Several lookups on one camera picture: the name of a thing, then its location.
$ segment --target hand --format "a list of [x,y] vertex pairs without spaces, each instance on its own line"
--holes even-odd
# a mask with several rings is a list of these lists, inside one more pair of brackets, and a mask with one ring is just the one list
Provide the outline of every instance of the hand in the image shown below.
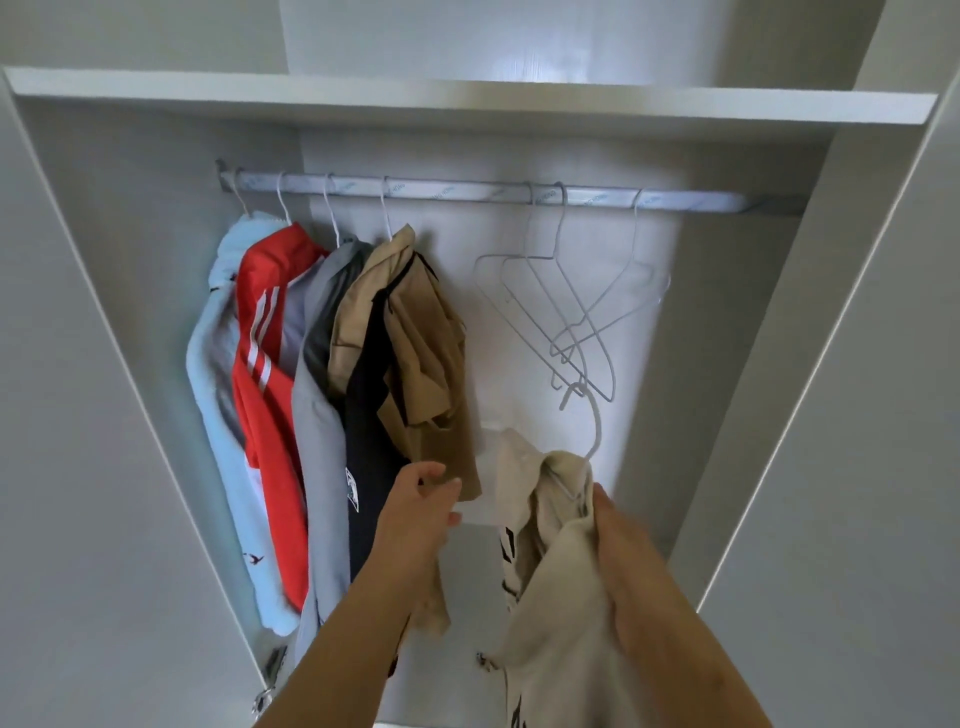
[[429,585],[447,529],[462,519],[459,513],[451,513],[460,496],[460,478],[439,486],[420,485],[422,480],[439,478],[445,470],[443,463],[431,462],[402,468],[376,522],[367,563],[396,584],[411,606]]
[[643,625],[692,612],[645,528],[620,513],[603,486],[593,486],[600,576],[613,602],[613,626],[628,655]]

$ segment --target shelf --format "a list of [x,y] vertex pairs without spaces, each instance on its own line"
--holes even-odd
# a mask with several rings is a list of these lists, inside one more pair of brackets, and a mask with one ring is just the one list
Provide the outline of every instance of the shelf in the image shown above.
[[13,93],[302,126],[737,141],[926,122],[937,95],[5,68]]

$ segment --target forearm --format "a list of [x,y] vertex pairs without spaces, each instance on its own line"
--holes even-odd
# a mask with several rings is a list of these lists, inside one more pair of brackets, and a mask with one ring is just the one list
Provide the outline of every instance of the forearm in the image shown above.
[[409,617],[405,586],[372,555],[258,725],[370,728]]
[[692,607],[637,613],[626,650],[667,728],[769,726],[723,647]]

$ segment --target red jacket with white stripes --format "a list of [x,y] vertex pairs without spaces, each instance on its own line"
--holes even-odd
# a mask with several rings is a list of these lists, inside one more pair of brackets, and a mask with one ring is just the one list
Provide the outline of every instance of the red jacket with white stripes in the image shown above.
[[288,298],[325,255],[295,224],[247,250],[236,278],[240,345],[233,396],[246,435],[248,471],[254,487],[263,488],[283,591],[299,610],[307,591],[307,537],[291,395],[299,349],[292,339],[302,339],[296,321],[302,311]]

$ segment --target closet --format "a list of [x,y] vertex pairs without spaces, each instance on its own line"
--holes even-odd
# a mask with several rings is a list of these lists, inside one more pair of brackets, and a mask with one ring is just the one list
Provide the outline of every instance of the closet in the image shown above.
[[[0,568],[18,594],[0,607],[20,670],[0,688],[11,725],[238,725],[272,685],[285,641],[259,624],[183,364],[217,244],[243,212],[234,182],[250,209],[282,215],[279,183],[328,249],[334,220],[370,242],[386,237],[384,210],[410,224],[464,319],[485,494],[441,556],[452,625],[404,645],[380,719],[502,724],[500,677],[475,661],[507,620],[496,432],[586,453],[594,423],[584,399],[559,411],[563,390],[511,327],[516,300],[545,310],[535,282],[508,272],[512,300],[477,259],[519,253],[528,221],[529,250],[548,252],[563,215],[585,301],[631,251],[649,272],[597,308],[604,324],[638,310],[604,331],[611,367],[591,350],[598,388],[616,377],[592,465],[699,604],[907,179],[960,17],[867,0],[610,3],[584,51],[589,13],[562,3],[572,50],[521,9],[516,42],[533,50],[511,57],[492,30],[510,23],[487,4],[436,20],[450,33],[432,48],[425,9],[400,22],[381,3],[377,30],[331,3],[217,5],[163,11],[156,27],[85,3],[115,37],[71,24],[73,9],[56,32],[41,26],[59,10],[4,10],[4,331],[19,374],[3,416],[4,488],[18,495],[4,495],[0,538],[29,553]],[[557,181],[573,188],[566,210]],[[457,201],[490,192],[468,182],[513,202]],[[543,204],[525,204],[528,182],[552,190]],[[32,586],[48,570],[59,582]]]

